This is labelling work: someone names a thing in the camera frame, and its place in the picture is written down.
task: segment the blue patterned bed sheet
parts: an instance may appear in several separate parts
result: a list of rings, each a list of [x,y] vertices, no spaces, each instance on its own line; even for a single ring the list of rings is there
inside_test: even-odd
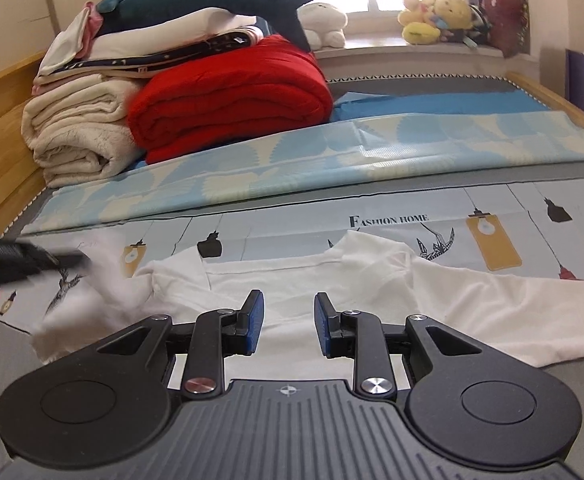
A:
[[[584,130],[559,111],[341,121],[61,188],[24,234],[363,182],[574,161],[584,161]]]

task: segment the silver bolt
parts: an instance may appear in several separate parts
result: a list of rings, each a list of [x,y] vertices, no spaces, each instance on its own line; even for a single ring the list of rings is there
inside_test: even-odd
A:
[[[383,377],[370,377],[361,383],[361,388],[368,394],[381,395],[392,389],[392,383]]]
[[[191,394],[208,394],[216,390],[216,382],[209,377],[195,377],[185,381],[185,389]]]

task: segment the cream fleece blanket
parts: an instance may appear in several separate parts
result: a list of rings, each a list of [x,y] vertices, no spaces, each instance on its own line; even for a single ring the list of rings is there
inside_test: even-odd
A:
[[[113,123],[128,114],[130,101],[143,83],[93,74],[70,81],[35,97],[23,110],[21,133],[25,143],[50,131],[80,123]]]
[[[124,119],[142,85],[90,75],[35,97],[21,134],[49,187],[114,176],[139,158]]]
[[[36,139],[33,149],[48,187],[115,176],[143,153],[123,121],[64,126]]]

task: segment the red pillow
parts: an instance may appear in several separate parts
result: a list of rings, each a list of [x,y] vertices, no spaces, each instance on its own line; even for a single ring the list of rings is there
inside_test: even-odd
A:
[[[528,31],[528,0],[483,0],[492,28],[488,44],[502,51],[503,57],[511,57],[523,49]]]

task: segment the blue gripper pad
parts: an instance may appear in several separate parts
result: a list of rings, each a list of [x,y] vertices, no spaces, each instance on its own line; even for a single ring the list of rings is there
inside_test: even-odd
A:
[[[318,294],[314,297],[314,326],[316,327],[316,335],[319,337],[321,352],[324,356],[329,357],[330,332],[328,329],[328,316],[323,309],[323,305],[321,305]]]
[[[263,293],[260,290],[253,291],[256,294],[254,303],[248,313],[248,333],[245,336],[248,355],[256,351],[256,345],[259,342],[259,335],[261,335],[261,327],[263,326],[263,316],[265,314],[265,302],[263,300]]]

